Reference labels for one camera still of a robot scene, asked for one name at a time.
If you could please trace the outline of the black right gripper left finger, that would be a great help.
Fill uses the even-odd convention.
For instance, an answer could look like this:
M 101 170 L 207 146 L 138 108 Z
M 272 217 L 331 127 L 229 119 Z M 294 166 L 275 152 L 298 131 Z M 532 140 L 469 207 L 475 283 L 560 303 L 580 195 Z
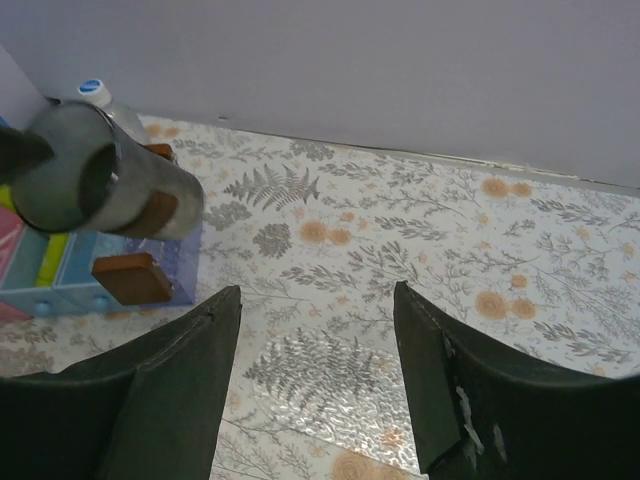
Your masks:
M 5 479 L 206 479 L 241 321 L 228 286 L 65 370 L 1 382 Z

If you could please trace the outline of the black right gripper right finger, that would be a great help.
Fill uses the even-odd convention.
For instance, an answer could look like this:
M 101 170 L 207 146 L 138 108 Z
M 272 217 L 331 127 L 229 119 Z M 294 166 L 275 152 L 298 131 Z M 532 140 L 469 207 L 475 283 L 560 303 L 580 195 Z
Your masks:
M 399 282 L 393 319 L 420 472 L 635 479 L 639 380 L 570 370 L 456 320 Z

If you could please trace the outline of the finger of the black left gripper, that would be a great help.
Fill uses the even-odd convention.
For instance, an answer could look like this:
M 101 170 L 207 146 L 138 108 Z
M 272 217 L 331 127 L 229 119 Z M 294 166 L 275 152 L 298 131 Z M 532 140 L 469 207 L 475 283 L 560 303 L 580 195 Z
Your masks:
M 11 184 L 54 156 L 50 144 L 39 135 L 2 126 L 0 131 L 0 180 Z

